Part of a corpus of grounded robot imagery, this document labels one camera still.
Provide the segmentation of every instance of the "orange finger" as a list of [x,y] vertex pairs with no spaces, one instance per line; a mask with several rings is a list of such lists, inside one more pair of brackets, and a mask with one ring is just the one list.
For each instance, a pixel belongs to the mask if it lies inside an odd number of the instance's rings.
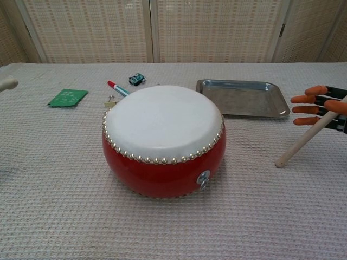
[[319,120],[319,117],[315,118],[296,118],[293,123],[297,126],[314,125]]
[[335,113],[347,115],[347,103],[343,103],[338,100],[327,100],[324,103],[324,107]]
[[306,114],[317,114],[319,111],[318,106],[301,106],[301,107],[293,107],[293,113],[306,113]]
[[305,90],[305,95],[325,95],[328,92],[328,88],[325,85],[317,85]]
[[315,96],[294,96],[291,98],[291,102],[293,104],[298,104],[298,103],[306,103],[306,104],[313,104],[316,101]]

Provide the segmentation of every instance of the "green packet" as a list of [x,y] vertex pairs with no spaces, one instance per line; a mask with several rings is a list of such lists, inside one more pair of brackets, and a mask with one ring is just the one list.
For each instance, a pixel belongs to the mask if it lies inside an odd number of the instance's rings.
[[65,88],[48,103],[49,107],[71,107],[77,105],[88,91]]

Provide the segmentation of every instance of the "metal tray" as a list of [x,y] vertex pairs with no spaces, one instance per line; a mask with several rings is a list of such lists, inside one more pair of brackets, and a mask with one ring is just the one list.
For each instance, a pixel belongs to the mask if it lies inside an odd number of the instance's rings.
[[196,91],[211,99],[224,115],[282,118],[290,113],[279,87],[268,82],[198,80]]

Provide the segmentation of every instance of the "small toy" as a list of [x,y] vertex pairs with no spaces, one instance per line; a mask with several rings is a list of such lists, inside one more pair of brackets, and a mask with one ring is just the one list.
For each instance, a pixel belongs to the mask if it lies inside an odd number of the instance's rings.
[[136,73],[135,75],[129,78],[129,83],[134,86],[138,86],[145,81],[146,81],[145,76],[140,73]]

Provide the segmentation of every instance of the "drum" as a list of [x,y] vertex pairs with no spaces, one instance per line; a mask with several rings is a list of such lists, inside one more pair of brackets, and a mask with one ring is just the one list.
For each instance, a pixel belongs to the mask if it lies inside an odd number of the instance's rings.
[[152,198],[203,189],[226,148],[224,119],[204,95],[179,86],[138,90],[105,113],[102,145],[127,187]]

